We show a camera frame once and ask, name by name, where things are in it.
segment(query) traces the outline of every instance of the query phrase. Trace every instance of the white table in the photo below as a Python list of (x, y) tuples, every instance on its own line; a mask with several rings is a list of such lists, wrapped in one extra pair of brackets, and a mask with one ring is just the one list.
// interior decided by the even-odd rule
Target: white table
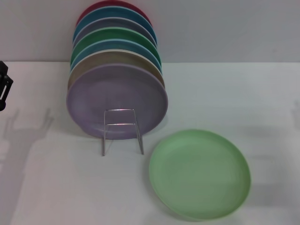
[(300, 224), (300, 64), (164, 64), (169, 109), (144, 135), (145, 156), (133, 139), (107, 141), (105, 157), (101, 141), (66, 111), (69, 63), (7, 65), (14, 84), (0, 112), (1, 225), (190, 224), (160, 203), (148, 181), (155, 145), (187, 128), (232, 141), (252, 173), (245, 204), (202, 224)]

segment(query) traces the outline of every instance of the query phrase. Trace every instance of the wire plate stand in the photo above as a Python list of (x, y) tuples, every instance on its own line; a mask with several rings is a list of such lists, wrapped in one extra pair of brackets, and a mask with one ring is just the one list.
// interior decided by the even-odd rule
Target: wire plate stand
[[(133, 123), (108, 123), (107, 124), (106, 121), (105, 121), (106, 114), (110, 113), (110, 112), (115, 112), (115, 111), (127, 111), (127, 112), (129, 111), (129, 112), (132, 112), (133, 115), (134, 115)], [(134, 109), (108, 109), (108, 110), (104, 111), (104, 134), (103, 134), (102, 156), (105, 156), (105, 141), (106, 141), (106, 132), (107, 132), (106, 127), (107, 126), (122, 126), (122, 125), (135, 125), (136, 136), (137, 136), (137, 139), (139, 141), (141, 154), (142, 155), (144, 154), (143, 137), (141, 136), (140, 129), (139, 129), (139, 126), (137, 124), (135, 110)]]

